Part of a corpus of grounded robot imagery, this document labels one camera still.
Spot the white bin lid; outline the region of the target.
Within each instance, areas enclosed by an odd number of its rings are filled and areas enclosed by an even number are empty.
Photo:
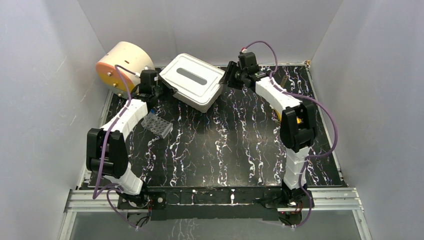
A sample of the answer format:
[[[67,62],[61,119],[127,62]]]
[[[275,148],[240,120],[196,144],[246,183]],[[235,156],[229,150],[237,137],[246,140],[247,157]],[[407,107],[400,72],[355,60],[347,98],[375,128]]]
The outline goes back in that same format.
[[[187,53],[177,55],[160,73],[173,87],[214,86],[224,71]]]

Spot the clear glass test tube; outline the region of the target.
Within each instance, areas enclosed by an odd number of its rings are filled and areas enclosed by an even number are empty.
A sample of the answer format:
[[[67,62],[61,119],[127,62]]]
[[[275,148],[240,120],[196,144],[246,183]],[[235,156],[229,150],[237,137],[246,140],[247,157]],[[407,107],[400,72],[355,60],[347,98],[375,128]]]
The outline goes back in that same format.
[[[282,88],[284,88],[284,87],[285,87],[286,82],[288,81],[288,79],[289,79],[289,77],[288,77],[287,75],[285,75],[285,76],[281,79],[280,86],[281,86]]]

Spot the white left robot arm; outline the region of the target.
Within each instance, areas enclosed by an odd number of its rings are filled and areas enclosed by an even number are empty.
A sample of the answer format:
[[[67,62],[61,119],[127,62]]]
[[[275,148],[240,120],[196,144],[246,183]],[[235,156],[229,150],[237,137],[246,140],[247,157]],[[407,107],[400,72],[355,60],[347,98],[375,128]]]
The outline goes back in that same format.
[[[126,140],[131,131],[141,124],[155,135],[165,138],[173,129],[172,123],[153,113],[159,99],[172,96],[176,88],[163,80],[153,69],[135,72],[140,82],[128,90],[128,100],[119,112],[100,128],[92,128],[86,139],[86,168],[97,173],[94,195],[102,189],[100,178],[105,177],[137,208],[149,203],[146,185],[131,169]]]

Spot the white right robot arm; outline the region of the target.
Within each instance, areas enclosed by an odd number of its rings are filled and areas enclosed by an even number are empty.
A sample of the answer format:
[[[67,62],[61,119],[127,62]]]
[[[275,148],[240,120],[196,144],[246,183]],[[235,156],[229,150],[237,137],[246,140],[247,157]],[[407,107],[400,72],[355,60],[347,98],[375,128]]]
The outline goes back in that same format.
[[[241,51],[238,61],[230,61],[219,81],[230,88],[251,89],[266,100],[280,117],[280,139],[286,148],[286,173],[282,202],[295,207],[302,199],[299,188],[306,184],[305,164],[317,136],[316,108],[289,95],[266,71],[260,69],[256,55]]]

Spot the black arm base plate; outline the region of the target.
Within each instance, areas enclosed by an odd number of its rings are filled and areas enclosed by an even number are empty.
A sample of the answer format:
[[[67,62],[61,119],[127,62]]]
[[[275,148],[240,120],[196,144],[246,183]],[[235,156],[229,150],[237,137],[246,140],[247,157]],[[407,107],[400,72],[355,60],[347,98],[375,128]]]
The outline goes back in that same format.
[[[154,221],[176,219],[261,219],[298,224],[315,207],[310,190],[271,187],[149,187],[139,195],[119,194],[118,208],[146,210]]]

